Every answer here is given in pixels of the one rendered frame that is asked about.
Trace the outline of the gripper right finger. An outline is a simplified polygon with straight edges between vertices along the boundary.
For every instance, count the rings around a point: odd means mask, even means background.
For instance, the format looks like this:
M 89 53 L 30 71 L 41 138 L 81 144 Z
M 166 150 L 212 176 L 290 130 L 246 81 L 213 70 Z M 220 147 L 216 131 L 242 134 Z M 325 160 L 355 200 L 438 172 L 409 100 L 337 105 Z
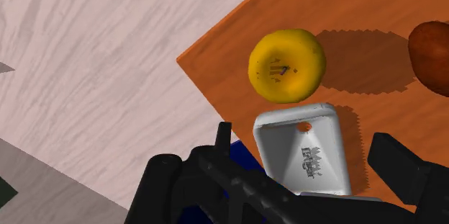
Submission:
M 422 160 L 388 133 L 374 133 L 367 162 L 406 205 L 414 224 L 449 224 L 449 168 Z

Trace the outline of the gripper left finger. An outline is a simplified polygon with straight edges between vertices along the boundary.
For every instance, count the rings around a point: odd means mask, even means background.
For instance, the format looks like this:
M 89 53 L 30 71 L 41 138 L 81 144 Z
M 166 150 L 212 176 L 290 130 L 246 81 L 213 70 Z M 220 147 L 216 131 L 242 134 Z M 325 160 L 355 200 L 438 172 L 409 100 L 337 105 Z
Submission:
M 187 160 L 158 154 L 147 163 L 124 224 L 177 224 L 197 205 L 213 224 L 299 224 L 295 196 L 258 171 L 232 161 L 232 125 L 221 122 L 214 145 L 195 147 Z

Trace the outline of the dark blue block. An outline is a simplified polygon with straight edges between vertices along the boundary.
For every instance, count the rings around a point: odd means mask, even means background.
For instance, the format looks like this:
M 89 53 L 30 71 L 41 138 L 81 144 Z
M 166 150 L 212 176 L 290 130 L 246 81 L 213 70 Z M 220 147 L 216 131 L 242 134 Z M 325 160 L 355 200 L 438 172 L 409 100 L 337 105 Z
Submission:
M 244 144 L 237 140 L 230 144 L 230 158 L 245 170 L 258 170 L 265 172 Z M 178 224 L 214 224 L 200 206 L 185 207 L 178 220 Z

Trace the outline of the white rectangular box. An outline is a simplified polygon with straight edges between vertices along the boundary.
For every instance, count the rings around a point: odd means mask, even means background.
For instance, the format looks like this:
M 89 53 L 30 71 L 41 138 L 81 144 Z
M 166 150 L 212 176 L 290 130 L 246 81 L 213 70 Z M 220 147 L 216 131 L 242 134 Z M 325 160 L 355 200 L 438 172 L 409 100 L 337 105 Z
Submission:
M 296 195 L 357 199 L 369 188 L 359 118 L 350 107 L 265 112 L 253 136 L 266 174 Z

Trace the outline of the red-brown round fruit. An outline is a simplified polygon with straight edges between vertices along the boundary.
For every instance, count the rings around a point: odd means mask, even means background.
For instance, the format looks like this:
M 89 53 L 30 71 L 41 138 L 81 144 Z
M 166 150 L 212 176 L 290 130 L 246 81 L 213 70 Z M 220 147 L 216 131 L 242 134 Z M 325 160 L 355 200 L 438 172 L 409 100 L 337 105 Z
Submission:
M 409 35 L 408 51 L 418 80 L 430 91 L 449 97 L 449 23 L 417 25 Z

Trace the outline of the yellow apple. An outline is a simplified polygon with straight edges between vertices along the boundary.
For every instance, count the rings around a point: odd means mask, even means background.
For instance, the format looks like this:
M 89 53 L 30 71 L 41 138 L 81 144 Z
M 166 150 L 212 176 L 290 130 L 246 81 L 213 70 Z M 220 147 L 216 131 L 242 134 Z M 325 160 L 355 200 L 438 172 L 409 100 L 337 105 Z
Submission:
M 317 38 L 303 29 L 277 30 L 263 37 L 248 61 L 248 78 L 264 99 L 297 103 L 321 84 L 326 57 Z

